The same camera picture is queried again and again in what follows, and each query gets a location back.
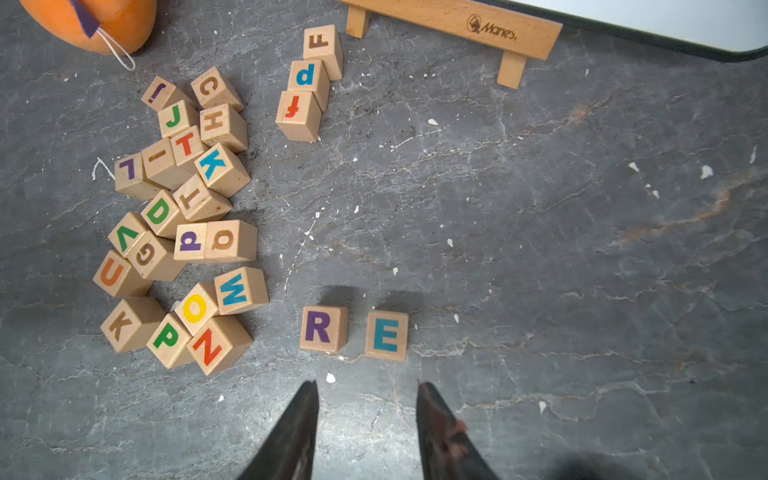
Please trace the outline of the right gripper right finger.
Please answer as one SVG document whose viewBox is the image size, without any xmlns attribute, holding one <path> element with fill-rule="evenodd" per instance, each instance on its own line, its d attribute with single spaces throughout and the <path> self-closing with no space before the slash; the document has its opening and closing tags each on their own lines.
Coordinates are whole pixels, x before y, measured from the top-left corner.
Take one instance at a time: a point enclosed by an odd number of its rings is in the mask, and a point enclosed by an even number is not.
<svg viewBox="0 0 768 480">
<path fill-rule="evenodd" d="M 420 382 L 416 422 L 425 479 L 498 479 L 431 382 Z"/>
</svg>

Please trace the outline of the wooden block teal E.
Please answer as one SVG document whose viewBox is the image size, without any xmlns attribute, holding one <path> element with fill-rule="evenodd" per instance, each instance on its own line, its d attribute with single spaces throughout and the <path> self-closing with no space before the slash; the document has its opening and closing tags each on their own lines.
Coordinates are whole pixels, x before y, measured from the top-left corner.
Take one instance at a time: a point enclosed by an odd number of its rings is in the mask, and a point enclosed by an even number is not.
<svg viewBox="0 0 768 480">
<path fill-rule="evenodd" d="M 372 310 L 367 319 L 365 355 L 405 362 L 408 325 L 407 313 Z"/>
</svg>

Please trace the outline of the wooden block purple R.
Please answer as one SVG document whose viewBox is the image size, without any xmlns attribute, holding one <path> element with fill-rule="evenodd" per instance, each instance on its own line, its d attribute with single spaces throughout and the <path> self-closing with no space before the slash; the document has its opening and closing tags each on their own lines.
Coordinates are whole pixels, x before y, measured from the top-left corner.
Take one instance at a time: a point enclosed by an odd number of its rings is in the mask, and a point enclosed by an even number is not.
<svg viewBox="0 0 768 480">
<path fill-rule="evenodd" d="M 347 343 L 348 324 L 346 306 L 305 306 L 299 346 L 302 350 L 338 352 Z"/>
</svg>

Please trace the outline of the wooden block green D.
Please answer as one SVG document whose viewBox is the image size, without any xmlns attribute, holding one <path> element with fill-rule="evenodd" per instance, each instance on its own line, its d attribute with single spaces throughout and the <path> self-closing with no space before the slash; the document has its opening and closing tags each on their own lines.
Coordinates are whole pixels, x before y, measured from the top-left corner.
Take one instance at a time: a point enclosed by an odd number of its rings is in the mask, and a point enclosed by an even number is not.
<svg viewBox="0 0 768 480">
<path fill-rule="evenodd" d="M 141 217 L 156 236 L 166 239 L 175 239 L 177 227 L 187 223 L 172 194 L 165 189 L 160 190 L 148 203 Z"/>
</svg>

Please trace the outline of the white whiteboard with RED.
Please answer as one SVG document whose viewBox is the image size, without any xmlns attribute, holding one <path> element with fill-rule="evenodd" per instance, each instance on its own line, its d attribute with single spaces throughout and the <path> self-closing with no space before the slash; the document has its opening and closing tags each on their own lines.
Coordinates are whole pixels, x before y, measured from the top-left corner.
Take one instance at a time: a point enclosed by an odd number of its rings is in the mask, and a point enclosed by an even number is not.
<svg viewBox="0 0 768 480">
<path fill-rule="evenodd" d="M 765 0 L 517 0 L 495 6 L 723 62 L 767 55 Z"/>
</svg>

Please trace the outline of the wooden block purple d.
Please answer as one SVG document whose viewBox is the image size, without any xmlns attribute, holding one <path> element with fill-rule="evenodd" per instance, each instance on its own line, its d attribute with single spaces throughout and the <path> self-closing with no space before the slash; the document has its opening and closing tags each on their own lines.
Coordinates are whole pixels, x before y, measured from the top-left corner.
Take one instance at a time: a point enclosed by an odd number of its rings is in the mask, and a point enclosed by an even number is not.
<svg viewBox="0 0 768 480">
<path fill-rule="evenodd" d="M 207 222 L 186 223 L 177 226 L 174 259 L 177 261 L 204 263 Z"/>
</svg>

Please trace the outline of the wooden block brown t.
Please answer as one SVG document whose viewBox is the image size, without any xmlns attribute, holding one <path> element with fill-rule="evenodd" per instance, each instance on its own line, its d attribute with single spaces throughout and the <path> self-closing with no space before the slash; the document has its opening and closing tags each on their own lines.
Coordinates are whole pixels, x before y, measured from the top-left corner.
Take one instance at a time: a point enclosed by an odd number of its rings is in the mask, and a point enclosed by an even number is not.
<svg viewBox="0 0 768 480">
<path fill-rule="evenodd" d="M 199 174 L 194 174 L 172 194 L 188 222 L 223 218 L 232 210 L 229 200 L 209 189 Z"/>
</svg>

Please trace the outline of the wooden block brown I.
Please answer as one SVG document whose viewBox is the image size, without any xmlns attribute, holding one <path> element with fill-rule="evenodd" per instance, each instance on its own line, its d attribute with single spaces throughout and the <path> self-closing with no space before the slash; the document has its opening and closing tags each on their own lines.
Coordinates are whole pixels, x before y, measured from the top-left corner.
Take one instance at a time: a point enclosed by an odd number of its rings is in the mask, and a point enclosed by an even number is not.
<svg viewBox="0 0 768 480">
<path fill-rule="evenodd" d="M 175 190 L 192 177 L 176 163 L 171 141 L 164 137 L 141 151 L 146 177 L 165 188 Z"/>
</svg>

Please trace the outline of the wooden block purple L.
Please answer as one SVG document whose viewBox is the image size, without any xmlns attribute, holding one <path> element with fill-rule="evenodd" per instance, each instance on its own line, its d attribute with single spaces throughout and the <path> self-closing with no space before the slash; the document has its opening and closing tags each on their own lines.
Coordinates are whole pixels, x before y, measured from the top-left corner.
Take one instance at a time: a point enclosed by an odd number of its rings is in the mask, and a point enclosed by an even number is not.
<svg viewBox="0 0 768 480">
<path fill-rule="evenodd" d="M 146 176 L 140 153 L 115 161 L 114 175 L 117 192 L 142 201 L 152 200 L 163 189 Z"/>
</svg>

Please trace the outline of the wooden block red T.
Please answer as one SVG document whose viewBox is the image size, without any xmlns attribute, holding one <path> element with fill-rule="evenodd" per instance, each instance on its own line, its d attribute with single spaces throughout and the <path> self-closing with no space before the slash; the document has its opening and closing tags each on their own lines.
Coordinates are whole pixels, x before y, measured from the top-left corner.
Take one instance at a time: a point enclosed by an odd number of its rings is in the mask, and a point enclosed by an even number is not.
<svg viewBox="0 0 768 480">
<path fill-rule="evenodd" d="M 201 140 L 199 126 L 192 125 L 185 128 L 172 136 L 170 141 L 176 165 L 195 174 L 197 172 L 196 159 L 210 149 Z"/>
</svg>

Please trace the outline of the wooden block brown H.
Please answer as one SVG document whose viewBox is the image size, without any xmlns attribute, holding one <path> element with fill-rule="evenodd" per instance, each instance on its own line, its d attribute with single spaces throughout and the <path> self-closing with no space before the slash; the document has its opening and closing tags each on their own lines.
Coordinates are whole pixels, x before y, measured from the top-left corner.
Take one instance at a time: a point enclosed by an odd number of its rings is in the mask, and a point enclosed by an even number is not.
<svg viewBox="0 0 768 480">
<path fill-rule="evenodd" d="M 229 104 L 222 104 L 200 112 L 201 141 L 213 147 L 222 144 L 234 153 L 248 149 L 247 123 Z"/>
</svg>

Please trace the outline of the wooden block green J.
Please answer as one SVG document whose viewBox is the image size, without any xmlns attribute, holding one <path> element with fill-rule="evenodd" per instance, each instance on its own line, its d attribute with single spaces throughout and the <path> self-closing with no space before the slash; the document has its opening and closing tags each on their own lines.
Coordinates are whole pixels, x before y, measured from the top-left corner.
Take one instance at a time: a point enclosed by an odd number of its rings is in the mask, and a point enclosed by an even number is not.
<svg viewBox="0 0 768 480">
<path fill-rule="evenodd" d="M 158 121 L 162 137 L 172 137 L 182 130 L 198 125 L 199 113 L 186 100 L 179 100 L 158 112 Z"/>
</svg>

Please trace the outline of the wooden block blue p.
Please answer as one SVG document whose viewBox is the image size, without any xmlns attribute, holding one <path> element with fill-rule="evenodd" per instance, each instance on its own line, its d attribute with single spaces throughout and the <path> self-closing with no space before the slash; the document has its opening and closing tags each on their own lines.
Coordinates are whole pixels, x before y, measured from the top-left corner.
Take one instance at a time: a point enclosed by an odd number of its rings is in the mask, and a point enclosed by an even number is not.
<svg viewBox="0 0 768 480">
<path fill-rule="evenodd" d="M 328 107 L 330 79 L 321 60 L 293 61 L 287 89 L 311 92 L 322 112 Z"/>
</svg>

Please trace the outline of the wooden block brown F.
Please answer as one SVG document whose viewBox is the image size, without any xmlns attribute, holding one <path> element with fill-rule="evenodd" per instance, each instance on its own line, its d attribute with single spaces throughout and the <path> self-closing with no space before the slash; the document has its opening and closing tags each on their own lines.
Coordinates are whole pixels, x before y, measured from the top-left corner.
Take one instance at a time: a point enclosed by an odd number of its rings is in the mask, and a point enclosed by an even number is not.
<svg viewBox="0 0 768 480">
<path fill-rule="evenodd" d="M 331 81 L 343 78 L 343 50 L 335 25 L 304 30 L 303 59 L 321 60 Z"/>
</svg>

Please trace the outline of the wooden easel stand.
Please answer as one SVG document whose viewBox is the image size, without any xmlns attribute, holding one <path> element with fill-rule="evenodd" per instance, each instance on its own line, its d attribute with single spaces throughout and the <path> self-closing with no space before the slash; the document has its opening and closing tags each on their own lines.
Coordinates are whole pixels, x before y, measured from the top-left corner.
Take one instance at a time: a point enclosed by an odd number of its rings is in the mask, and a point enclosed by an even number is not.
<svg viewBox="0 0 768 480">
<path fill-rule="evenodd" d="M 492 46 L 503 52 L 497 83 L 519 87 L 528 59 L 548 58 L 562 25 L 498 6 L 466 0 L 343 0 L 346 32 L 362 38 L 373 13 Z"/>
</svg>

